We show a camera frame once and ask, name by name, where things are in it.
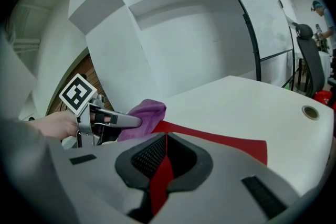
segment whiteboard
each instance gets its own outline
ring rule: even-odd
[[[293,48],[279,0],[241,0],[254,28],[261,60]]]

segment whiteboard frame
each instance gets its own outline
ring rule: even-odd
[[[243,17],[244,17],[246,26],[248,28],[248,31],[249,31],[249,34],[250,34],[250,37],[251,37],[251,41],[252,41],[253,53],[254,53],[255,62],[256,62],[256,80],[257,81],[261,81],[261,62],[262,61],[266,61],[266,60],[271,59],[273,57],[276,57],[276,56],[279,56],[279,55],[282,55],[282,54],[286,54],[286,53],[288,53],[290,51],[292,51],[293,59],[295,59],[293,37],[292,37],[291,31],[290,31],[290,28],[289,28],[289,31],[290,31],[290,34],[291,34],[291,40],[292,40],[292,48],[289,49],[289,50],[285,50],[285,51],[279,52],[279,53],[274,54],[274,55],[270,55],[270,56],[267,56],[267,57],[264,57],[264,58],[260,58],[259,47],[258,47],[258,40],[257,40],[257,37],[256,37],[256,33],[254,31],[254,28],[253,28],[251,19],[250,19],[249,15],[248,15],[247,9],[246,9],[244,3],[242,2],[242,0],[238,0],[238,1],[239,1],[240,5],[241,5],[243,11],[244,11]],[[294,77],[295,77],[295,67],[293,68],[293,75],[292,75],[292,79],[293,80],[294,80]]]

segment human hand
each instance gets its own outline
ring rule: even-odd
[[[39,130],[44,136],[59,140],[76,136],[78,131],[76,116],[69,110],[55,112],[35,121],[27,121],[27,124]]]

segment office chair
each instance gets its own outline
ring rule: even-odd
[[[310,79],[306,96],[314,98],[315,94],[323,89],[325,81],[319,50],[315,40],[312,39],[313,31],[308,25],[297,25],[296,33],[298,35],[296,39],[306,62],[307,75]],[[336,88],[334,89],[336,80],[329,78],[328,84],[332,86],[332,97],[328,102],[328,106],[332,107],[336,101],[336,94],[334,94],[336,93]]]

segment red bag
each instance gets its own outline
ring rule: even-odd
[[[314,100],[327,105],[331,96],[332,96],[331,92],[322,90],[315,94]],[[334,104],[332,109],[336,110],[336,103]]]

